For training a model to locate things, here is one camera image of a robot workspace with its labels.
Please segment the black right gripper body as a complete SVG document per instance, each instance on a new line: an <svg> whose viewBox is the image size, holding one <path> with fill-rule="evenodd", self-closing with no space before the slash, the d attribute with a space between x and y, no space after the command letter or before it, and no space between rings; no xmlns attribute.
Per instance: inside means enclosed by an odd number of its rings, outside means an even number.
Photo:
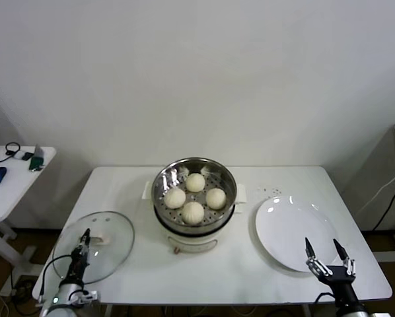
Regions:
<svg viewBox="0 0 395 317"><path fill-rule="evenodd" d="M355 276L348 275L344 266L328 266L332 274L320 273L318 280L331 288L337 306L349 306L358 302L352 283Z"/></svg>

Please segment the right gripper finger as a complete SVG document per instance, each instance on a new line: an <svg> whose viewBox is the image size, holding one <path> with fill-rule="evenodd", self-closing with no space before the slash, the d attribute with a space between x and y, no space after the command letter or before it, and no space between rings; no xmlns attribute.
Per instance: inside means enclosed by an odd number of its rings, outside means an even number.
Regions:
<svg viewBox="0 0 395 317"><path fill-rule="evenodd" d="M340 257L343 266L346 268L346 274L348 276L355 276L355 260L349 257L345 248L336 239L333 239L333 242L338 256Z"/></svg>
<svg viewBox="0 0 395 317"><path fill-rule="evenodd" d="M305 244L306 244L305 252L307 255L306 265L308 266L309 270L316 277L332 276L332 270L329 269L325 264L323 264L320 260L317 259L316 254L308 238L305 238Z"/></svg>

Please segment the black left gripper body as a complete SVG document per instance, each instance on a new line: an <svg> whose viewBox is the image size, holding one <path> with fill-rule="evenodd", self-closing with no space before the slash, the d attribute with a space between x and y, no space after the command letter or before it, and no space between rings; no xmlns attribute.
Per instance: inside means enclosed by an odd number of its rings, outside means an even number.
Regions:
<svg viewBox="0 0 395 317"><path fill-rule="evenodd" d="M71 253L71 263L68 269L68 279L83 280L88 263L89 249L87 247L75 248Z"/></svg>

